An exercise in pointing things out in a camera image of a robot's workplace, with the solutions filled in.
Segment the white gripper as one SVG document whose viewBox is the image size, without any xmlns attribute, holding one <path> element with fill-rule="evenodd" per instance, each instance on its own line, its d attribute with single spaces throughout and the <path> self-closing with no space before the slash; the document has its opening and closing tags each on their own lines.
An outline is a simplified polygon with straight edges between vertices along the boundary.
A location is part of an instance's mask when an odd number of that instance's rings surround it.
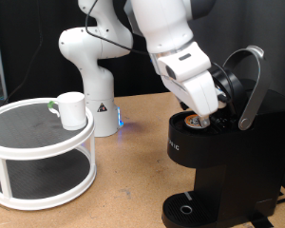
<svg viewBox="0 0 285 228">
<path fill-rule="evenodd" d="M 209 71 L 204 71 L 181 83 L 167 76 L 162 76 L 161 79 L 168 90 L 196 113 L 192 114 L 192 120 L 199 120 L 202 127 L 210 125 L 209 115 L 218 110 L 219 101 Z"/>
</svg>

